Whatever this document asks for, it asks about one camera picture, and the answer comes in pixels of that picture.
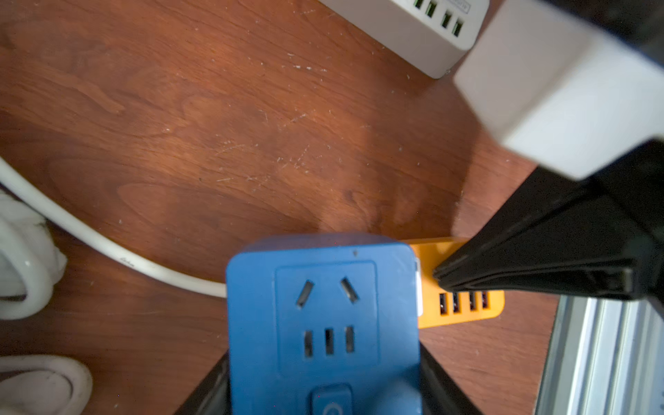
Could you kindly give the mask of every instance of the power socket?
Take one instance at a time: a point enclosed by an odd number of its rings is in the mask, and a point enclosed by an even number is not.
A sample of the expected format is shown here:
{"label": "power socket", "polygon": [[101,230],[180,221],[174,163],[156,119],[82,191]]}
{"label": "power socket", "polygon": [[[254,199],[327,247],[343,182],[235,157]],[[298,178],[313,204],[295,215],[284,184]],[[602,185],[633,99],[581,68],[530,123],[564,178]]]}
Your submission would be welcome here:
{"label": "power socket", "polygon": [[238,414],[419,414],[416,259],[366,234],[269,238],[226,270]]}
{"label": "power socket", "polygon": [[432,78],[474,44],[489,0],[320,0]]}
{"label": "power socket", "polygon": [[465,244],[463,238],[407,240],[420,261],[422,278],[421,329],[498,317],[505,308],[504,291],[450,293],[434,278],[434,269]]}

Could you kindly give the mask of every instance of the white usb charger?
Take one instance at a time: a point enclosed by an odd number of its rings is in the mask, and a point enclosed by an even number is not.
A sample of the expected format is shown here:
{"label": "white usb charger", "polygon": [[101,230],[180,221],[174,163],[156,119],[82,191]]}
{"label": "white usb charger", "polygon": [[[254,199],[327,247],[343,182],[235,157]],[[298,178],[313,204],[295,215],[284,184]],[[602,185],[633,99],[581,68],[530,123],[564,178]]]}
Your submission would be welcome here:
{"label": "white usb charger", "polygon": [[321,2],[432,78],[475,44],[489,8],[489,0]]}

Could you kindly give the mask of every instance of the wooden desk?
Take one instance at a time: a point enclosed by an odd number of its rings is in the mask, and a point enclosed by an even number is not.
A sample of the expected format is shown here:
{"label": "wooden desk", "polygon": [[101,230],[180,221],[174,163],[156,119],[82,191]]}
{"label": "wooden desk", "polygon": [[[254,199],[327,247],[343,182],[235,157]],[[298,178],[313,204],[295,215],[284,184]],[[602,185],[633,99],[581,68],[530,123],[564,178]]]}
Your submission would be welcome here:
{"label": "wooden desk", "polygon": [[[495,12],[493,4],[490,16]],[[432,80],[314,0],[0,5],[0,155],[116,242],[223,281],[273,234],[472,236],[533,164]],[[1,354],[94,375],[87,414],[168,414],[228,346],[226,302],[141,276],[54,229],[48,307]],[[532,412],[557,298],[422,340],[487,415]]]}

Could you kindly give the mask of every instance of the socket hole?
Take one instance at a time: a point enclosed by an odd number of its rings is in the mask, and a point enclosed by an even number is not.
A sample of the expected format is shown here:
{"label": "socket hole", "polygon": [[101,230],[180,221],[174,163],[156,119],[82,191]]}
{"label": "socket hole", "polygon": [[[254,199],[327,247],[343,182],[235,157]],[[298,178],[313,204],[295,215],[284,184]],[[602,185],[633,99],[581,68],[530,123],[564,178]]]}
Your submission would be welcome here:
{"label": "socket hole", "polygon": [[470,311],[475,311],[477,309],[477,304],[475,303],[475,292],[468,291],[468,298],[470,299]]}
{"label": "socket hole", "polygon": [[309,294],[311,294],[312,290],[313,290],[313,282],[307,280],[307,282],[305,282],[304,286],[302,287],[302,291],[300,291],[299,293],[299,297],[297,298],[295,305],[300,308],[304,307],[304,303],[306,303],[307,300],[309,299]]}
{"label": "socket hole", "polygon": [[426,15],[429,17],[433,16],[437,5],[438,4],[435,1],[431,0],[429,5],[426,7]]}
{"label": "socket hole", "polygon": [[307,330],[304,332],[304,357],[313,356],[313,332]]}
{"label": "socket hole", "polygon": [[459,313],[461,311],[461,304],[459,303],[459,293],[452,293],[452,312]]}
{"label": "socket hole", "polygon": [[346,326],[346,353],[355,351],[355,329],[352,325]]}
{"label": "socket hole", "polygon": [[334,355],[334,330],[325,329],[325,354]]}
{"label": "socket hole", "polygon": [[440,315],[447,315],[448,313],[448,299],[445,293],[440,294]]}
{"label": "socket hole", "polygon": [[348,278],[344,277],[344,279],[341,280],[341,287],[346,292],[346,295],[348,296],[348,299],[351,300],[351,303],[355,303],[357,300],[360,299],[360,297],[357,296],[357,292],[355,292],[355,289],[351,285],[351,282],[348,280]]}
{"label": "socket hole", "polygon": [[443,23],[442,26],[443,28],[447,28],[448,24],[450,23],[450,19],[452,18],[452,14],[450,13],[449,10],[445,11],[445,15],[443,16]]}
{"label": "socket hole", "polygon": [[452,29],[452,34],[456,37],[459,37],[459,32],[461,32],[461,26],[463,26],[463,20],[457,19],[454,23],[454,29]]}

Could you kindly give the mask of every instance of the scratch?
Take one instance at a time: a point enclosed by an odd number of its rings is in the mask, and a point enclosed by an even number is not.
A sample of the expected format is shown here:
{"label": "scratch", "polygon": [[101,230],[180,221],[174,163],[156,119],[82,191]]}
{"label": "scratch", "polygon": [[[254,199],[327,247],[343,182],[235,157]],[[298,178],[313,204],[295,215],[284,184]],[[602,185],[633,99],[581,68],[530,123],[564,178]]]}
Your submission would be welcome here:
{"label": "scratch", "polygon": [[221,150],[217,151],[215,155],[219,155],[219,154],[221,154],[221,153],[226,153],[227,151],[230,151],[230,150],[232,150],[232,149],[236,149],[236,148],[239,148],[239,147],[246,147],[246,145],[244,145],[244,144],[231,145],[231,146],[228,147],[228,148],[221,149]]}
{"label": "scratch", "polygon": [[309,149],[309,144],[307,144],[307,147],[304,148],[304,151],[302,151],[302,154],[300,154],[299,157],[297,158],[297,160],[295,160],[295,163],[293,163],[293,167],[295,167],[296,169],[299,169],[301,166],[304,166],[304,162],[301,162],[299,164],[299,166],[297,165],[297,162],[302,160],[302,157],[304,157],[304,155],[307,153],[308,149]]}
{"label": "scratch", "polygon": [[292,124],[292,123],[296,122],[297,120],[301,120],[302,118],[304,118],[306,116],[307,116],[307,114],[302,114],[299,117],[295,117],[294,119],[290,120],[290,122],[284,124],[282,127],[286,127],[288,124]]}

